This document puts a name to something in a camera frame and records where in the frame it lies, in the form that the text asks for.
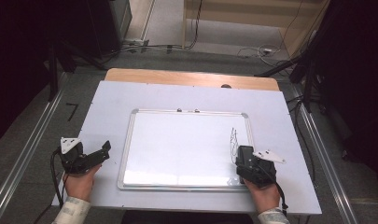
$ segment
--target black handheld device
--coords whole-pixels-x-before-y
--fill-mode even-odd
[[[110,148],[110,142],[106,141],[102,149],[86,155],[83,154],[83,144],[79,142],[65,154],[62,154],[61,147],[58,147],[58,154],[67,174],[81,175],[85,174],[90,168],[109,159],[108,151]]]
[[[253,155],[253,152],[253,147],[238,147],[238,157],[235,164],[241,184],[244,184],[244,179],[254,183],[259,188],[275,183],[276,170],[273,161],[257,158]]]

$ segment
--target hand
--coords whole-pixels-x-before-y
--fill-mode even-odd
[[[84,175],[67,175],[63,176],[63,181],[66,180],[65,188],[67,195],[75,197],[86,202],[90,202],[92,192],[93,177],[95,173],[101,168],[102,164],[92,167]]]
[[[244,179],[244,182],[252,194],[253,202],[259,214],[279,206],[281,196],[275,184],[260,189],[248,180]]]

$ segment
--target white triangular marker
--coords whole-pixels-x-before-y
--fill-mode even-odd
[[[75,147],[77,143],[81,142],[79,138],[61,138],[61,151],[63,154],[66,154],[70,149]]]
[[[266,161],[276,161],[280,163],[287,163],[284,159],[278,156],[276,153],[267,150],[267,151],[256,151],[253,155],[257,158],[266,160]]]

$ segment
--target sleeve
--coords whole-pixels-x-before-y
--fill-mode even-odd
[[[84,222],[91,204],[73,197],[67,197],[58,216],[52,224],[81,224]]]
[[[261,224],[289,224],[285,215],[282,213],[282,210],[279,208],[272,208],[267,210],[260,215],[258,218]]]

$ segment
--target white tabletop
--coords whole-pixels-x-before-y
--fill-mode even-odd
[[[112,146],[110,159],[104,162],[95,176],[91,197],[93,206],[240,213],[255,211],[248,191],[120,190],[121,157],[130,115],[135,108],[246,113],[250,117],[254,147],[257,150],[270,149],[287,161],[286,164],[275,163],[276,179],[285,192],[289,206],[287,211],[290,214],[321,214],[282,92],[114,81],[100,83],[79,135],[87,154],[100,149],[106,140]]]

